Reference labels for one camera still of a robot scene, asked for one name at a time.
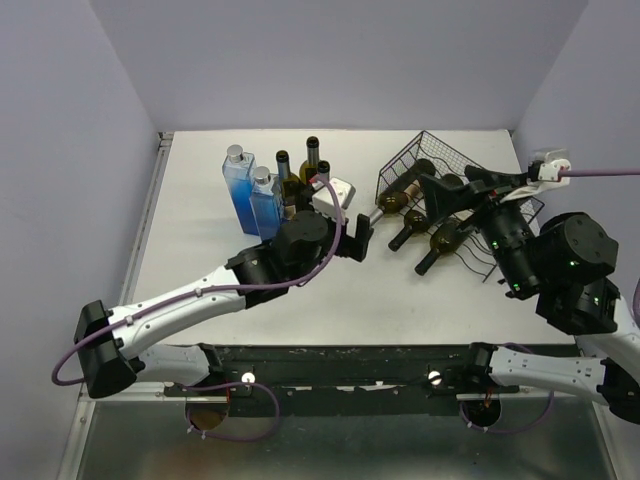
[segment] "blue liquid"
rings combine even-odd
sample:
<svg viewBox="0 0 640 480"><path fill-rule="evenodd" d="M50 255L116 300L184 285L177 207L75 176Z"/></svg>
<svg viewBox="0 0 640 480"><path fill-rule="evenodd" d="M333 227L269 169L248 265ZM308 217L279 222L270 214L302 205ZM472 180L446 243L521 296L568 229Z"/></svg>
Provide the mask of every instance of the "blue liquid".
<svg viewBox="0 0 640 480"><path fill-rule="evenodd" d="M284 216L277 176L274 175L266 185L253 185L251 206L262 241L275 237Z"/></svg>
<svg viewBox="0 0 640 480"><path fill-rule="evenodd" d="M226 159L222 165L222 175L227 182L231 201L236 209L236 215L244 233L258 235L258 227L251 209L251 184L255 157L251 153L244 153L241 162Z"/></svg>

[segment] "metal frame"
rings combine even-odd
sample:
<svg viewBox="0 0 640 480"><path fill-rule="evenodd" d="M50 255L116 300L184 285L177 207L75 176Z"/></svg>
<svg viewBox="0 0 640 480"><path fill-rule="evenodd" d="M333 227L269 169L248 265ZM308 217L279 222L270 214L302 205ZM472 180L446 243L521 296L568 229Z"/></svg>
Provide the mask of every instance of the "metal frame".
<svg viewBox="0 0 640 480"><path fill-rule="evenodd" d="M151 175L151 184L147 190L144 210L140 218L140 223L138 224L135 243L129 258L124 284L118 300L121 305L130 303L133 297L133 289L140 273L141 255L144 252L147 239L149 238L149 226L153 220L153 214L160 193L160 186L162 185L162 179L173 143L173 132L160 132L159 137L160 143ZM134 387L128 389L126 392L122 392L119 395L103 401L162 401L164 400L164 396L162 395L163 388L164 385L162 384L134 385ZM78 406L76 407L76 413L73 418L73 423L71 424L67 445L62 457L62 462L60 463L57 476L58 480L75 480L78 478L95 406L96 401L89 398L86 385L83 384L78 396Z"/></svg>

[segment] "table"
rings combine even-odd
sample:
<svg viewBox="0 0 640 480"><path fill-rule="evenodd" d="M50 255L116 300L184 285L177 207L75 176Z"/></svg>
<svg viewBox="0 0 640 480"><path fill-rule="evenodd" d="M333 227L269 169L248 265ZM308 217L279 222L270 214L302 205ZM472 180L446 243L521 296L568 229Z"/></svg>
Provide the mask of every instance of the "table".
<svg viewBox="0 0 640 480"><path fill-rule="evenodd" d="M149 198L122 301L144 300L190 282L257 242L241 233L220 172L230 143L275 169L277 150L287 149L298 164L306 156L306 137L317 135L333 174L358 190L349 208L355 218L373 207L379 168L417 133L176 133ZM519 170L506 131L432 133L487 168ZM396 254L386 246L400 225L398 218L376 225L364 263L335 259L308 286L204 322L167 343L572 343L535 316L532 301L504 298L504 287L496 284L499 273L482 284L449 258L417 277L413 266L428 250L425 238L412 238ZM276 436L237 445L185 435L184 403L163 398L159 386L140 387L97 403L81 397L68 454L78 478L616 478L597 411L566 396L549 421L516 437L469 432L456 417L290 418ZM543 405L544 398L535 394L505 400L501 426L527 422Z"/></svg>

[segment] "white wall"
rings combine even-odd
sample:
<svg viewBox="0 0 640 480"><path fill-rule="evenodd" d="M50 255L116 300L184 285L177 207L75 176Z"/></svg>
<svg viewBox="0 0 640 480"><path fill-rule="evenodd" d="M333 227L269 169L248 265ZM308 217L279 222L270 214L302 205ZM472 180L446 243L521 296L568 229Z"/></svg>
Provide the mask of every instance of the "white wall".
<svg viewBox="0 0 640 480"><path fill-rule="evenodd" d="M514 128L586 0L92 0L156 125Z"/></svg>
<svg viewBox="0 0 640 480"><path fill-rule="evenodd" d="M574 169L640 167L640 4L592 0L520 122L521 161L542 146L570 148ZM550 192L548 218L585 211L620 242L613 280L628 300L640 276L640 179L572 179ZM638 477L640 427L608 414L621 479Z"/></svg>
<svg viewBox="0 0 640 480"><path fill-rule="evenodd" d="M0 477L51 479L78 390L50 371L117 299L157 137L86 0L2 2L0 45Z"/></svg>

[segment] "gray wall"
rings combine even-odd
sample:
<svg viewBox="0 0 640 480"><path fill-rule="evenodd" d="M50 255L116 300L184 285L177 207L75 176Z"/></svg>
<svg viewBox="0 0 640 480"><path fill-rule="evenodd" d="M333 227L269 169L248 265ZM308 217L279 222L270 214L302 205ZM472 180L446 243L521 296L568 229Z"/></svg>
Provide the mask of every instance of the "gray wall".
<svg viewBox="0 0 640 480"><path fill-rule="evenodd" d="M117 299L157 137L85 0L2 2L0 45L0 477L51 479L78 393L51 368Z"/></svg>
<svg viewBox="0 0 640 480"><path fill-rule="evenodd" d="M640 4L592 0L518 126L521 161L567 146L574 169L640 167ZM546 216L585 211L620 242L613 275L630 300L640 276L638 177L575 179Z"/></svg>
<svg viewBox="0 0 640 480"><path fill-rule="evenodd" d="M160 129L514 128L586 0L92 0Z"/></svg>

